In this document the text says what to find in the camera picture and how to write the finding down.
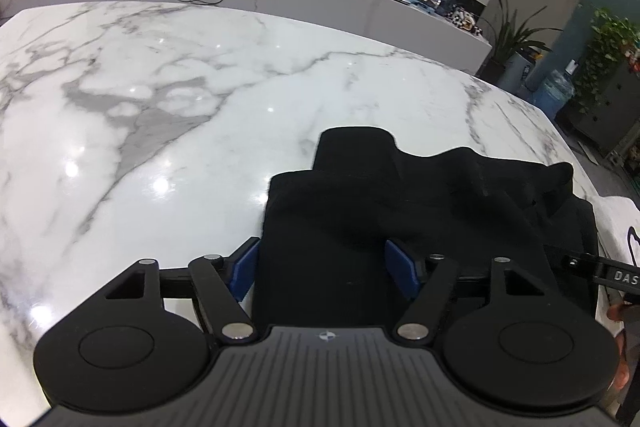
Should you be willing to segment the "person hand on handle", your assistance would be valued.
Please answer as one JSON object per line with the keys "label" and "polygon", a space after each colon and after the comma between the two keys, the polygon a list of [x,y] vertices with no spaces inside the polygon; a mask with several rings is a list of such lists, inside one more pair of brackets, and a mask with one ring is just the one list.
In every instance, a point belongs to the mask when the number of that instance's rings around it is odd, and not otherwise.
{"label": "person hand on handle", "polygon": [[623,329],[615,336],[620,363],[613,386],[624,397],[639,365],[639,306],[626,301],[616,303],[608,309],[606,316],[623,324]]}

